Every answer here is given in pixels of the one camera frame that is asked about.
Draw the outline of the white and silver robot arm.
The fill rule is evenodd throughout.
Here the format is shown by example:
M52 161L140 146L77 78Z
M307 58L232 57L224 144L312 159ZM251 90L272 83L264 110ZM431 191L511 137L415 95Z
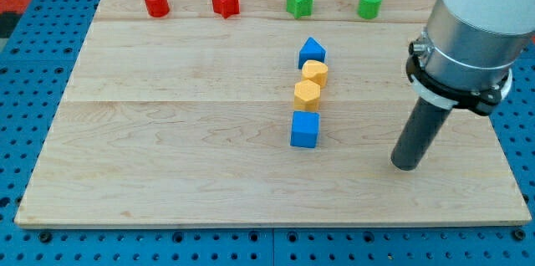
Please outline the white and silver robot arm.
M490 115L533 35L534 0L436 0L406 73L427 104Z

